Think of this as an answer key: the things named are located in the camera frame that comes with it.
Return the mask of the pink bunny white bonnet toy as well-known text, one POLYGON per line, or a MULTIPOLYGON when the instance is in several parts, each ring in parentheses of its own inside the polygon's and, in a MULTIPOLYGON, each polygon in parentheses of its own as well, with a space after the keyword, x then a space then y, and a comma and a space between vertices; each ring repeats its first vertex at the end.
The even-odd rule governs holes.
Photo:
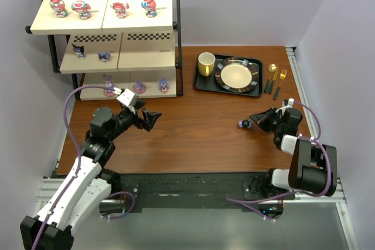
POLYGON ((78 13, 81 20, 87 20, 91 18, 91 6, 85 1, 76 1, 71 5, 71 9, 78 13))

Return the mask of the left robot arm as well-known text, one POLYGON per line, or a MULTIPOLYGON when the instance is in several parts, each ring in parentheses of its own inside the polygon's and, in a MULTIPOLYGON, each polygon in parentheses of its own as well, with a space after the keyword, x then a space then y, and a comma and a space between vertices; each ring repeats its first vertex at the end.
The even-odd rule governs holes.
POLYGON ((110 197, 122 194, 120 175, 105 169, 115 151, 114 140, 132 126, 150 131, 160 112, 137 107, 122 107, 115 115, 108 107, 94 111, 90 129, 75 163, 46 205, 21 222, 25 249, 71 249, 73 233, 83 220, 110 197))

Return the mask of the beige black three-tier shelf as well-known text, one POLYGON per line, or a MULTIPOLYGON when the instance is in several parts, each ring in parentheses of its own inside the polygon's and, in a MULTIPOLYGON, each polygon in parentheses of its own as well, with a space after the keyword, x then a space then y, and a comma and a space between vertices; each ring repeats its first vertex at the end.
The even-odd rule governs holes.
POLYGON ((144 0, 62 0, 69 13, 58 18, 42 0, 28 34, 46 36, 55 73, 72 77, 78 100, 111 100, 105 97, 103 74, 112 76, 118 88, 130 88, 137 80, 147 89, 144 98, 183 95, 180 0, 154 0, 157 16, 148 18, 141 7, 144 0), (71 9, 76 1, 90 6, 91 18, 81 20, 71 9), (110 5, 127 2, 128 16, 116 17, 110 5), (78 59, 71 44, 84 46, 85 59, 78 59), (101 62, 97 53, 110 52, 109 62, 101 62), (159 91, 159 80, 166 77, 169 91, 159 91))

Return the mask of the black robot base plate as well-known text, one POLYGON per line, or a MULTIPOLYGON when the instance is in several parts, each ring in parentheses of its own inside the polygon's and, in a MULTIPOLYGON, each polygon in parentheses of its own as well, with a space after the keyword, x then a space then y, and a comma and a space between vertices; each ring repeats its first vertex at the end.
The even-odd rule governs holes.
POLYGON ((284 208, 274 197, 286 192, 271 185, 269 172, 120 174, 111 184, 113 193, 123 194, 103 200, 101 215, 141 213, 146 208, 259 208, 277 216, 284 208))

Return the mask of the pink bunny blue skirt toy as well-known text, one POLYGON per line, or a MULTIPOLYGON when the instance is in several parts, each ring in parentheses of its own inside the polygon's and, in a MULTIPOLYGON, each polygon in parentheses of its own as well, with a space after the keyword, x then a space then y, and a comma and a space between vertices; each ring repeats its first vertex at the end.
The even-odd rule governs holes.
POLYGON ((146 11, 148 18, 154 18, 157 16, 156 2, 154 0, 144 0, 141 3, 141 7, 146 11))

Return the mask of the striped rim dinner plate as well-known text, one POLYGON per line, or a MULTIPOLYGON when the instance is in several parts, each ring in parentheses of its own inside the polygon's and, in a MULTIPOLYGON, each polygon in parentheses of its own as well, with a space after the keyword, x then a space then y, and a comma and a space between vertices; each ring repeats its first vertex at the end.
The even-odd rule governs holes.
POLYGON ((246 59, 229 57, 217 64, 214 78, 223 89, 239 94, 255 89, 260 74, 254 63, 246 59))

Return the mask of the yellow ceramic mug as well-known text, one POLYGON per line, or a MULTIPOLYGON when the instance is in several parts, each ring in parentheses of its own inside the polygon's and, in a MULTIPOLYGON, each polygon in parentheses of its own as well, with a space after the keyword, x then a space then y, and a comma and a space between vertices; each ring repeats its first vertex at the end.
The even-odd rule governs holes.
POLYGON ((197 66, 199 69, 199 73, 204 77, 208 77, 214 69, 214 64, 216 61, 214 54, 209 53, 209 52, 203 52, 199 54, 197 59, 198 59, 197 66))

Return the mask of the black plastic tray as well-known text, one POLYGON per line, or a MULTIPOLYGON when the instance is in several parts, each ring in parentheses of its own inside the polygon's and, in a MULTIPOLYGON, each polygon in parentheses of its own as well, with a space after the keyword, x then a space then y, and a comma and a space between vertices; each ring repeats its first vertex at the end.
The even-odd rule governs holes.
POLYGON ((263 63, 259 59, 249 57, 237 57, 223 54, 214 54, 216 61, 212 73, 205 77, 199 73, 196 66, 193 85, 202 91, 233 94, 248 97, 260 97, 263 93, 263 63), (243 88, 229 86, 221 79, 221 72, 229 63, 238 63, 245 67, 251 74, 249 84, 243 88))

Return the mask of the purple bunny holding cake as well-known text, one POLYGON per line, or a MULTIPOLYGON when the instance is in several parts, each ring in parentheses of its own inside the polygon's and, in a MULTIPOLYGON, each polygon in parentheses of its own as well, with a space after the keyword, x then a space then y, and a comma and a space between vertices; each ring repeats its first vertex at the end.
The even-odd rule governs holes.
POLYGON ((169 91, 169 84, 166 77, 161 77, 159 80, 159 91, 166 94, 169 91))

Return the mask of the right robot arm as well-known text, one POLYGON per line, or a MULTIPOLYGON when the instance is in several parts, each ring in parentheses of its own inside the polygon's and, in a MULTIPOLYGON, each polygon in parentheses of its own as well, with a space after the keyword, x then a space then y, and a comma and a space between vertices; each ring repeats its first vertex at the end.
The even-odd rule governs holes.
POLYGON ((332 196, 337 187, 337 150, 333 146, 298 136, 302 113, 292 107, 250 115, 251 123, 274 134, 276 148, 292 156, 289 169, 271 169, 267 184, 283 190, 298 190, 312 196, 332 196))

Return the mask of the pink bunny green hat toy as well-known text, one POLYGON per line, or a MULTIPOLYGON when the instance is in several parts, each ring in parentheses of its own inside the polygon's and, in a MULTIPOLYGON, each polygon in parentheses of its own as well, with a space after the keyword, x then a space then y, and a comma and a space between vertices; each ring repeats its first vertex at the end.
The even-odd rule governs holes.
POLYGON ((68 17, 69 13, 65 7, 65 3, 62 0, 49 0, 49 5, 55 12, 58 18, 68 17))

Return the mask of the black imp purple toy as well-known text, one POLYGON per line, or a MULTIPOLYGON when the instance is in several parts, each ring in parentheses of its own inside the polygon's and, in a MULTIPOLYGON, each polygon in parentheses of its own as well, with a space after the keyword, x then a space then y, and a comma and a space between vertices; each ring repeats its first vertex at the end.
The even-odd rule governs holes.
POLYGON ((98 59, 101 62, 109 62, 111 58, 111 53, 110 52, 99 52, 97 53, 98 59))

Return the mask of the pink bunny frilly dress toy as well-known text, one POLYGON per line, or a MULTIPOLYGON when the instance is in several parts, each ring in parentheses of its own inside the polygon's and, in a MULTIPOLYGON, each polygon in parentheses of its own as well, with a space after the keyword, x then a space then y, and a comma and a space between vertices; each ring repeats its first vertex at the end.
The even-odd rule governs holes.
POLYGON ((127 9, 129 8, 129 4, 127 2, 114 2, 110 7, 114 10, 117 18, 124 19, 128 16, 127 9))

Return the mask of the purple bunny with pink bow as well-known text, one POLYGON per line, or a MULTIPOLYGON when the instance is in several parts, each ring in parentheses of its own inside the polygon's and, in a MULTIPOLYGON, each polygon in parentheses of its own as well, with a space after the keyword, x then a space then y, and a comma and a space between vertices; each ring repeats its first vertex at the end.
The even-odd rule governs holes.
POLYGON ((103 79, 105 80, 104 86, 105 90, 103 90, 103 94, 105 97, 114 97, 114 84, 112 82, 112 76, 109 74, 103 74, 103 79))

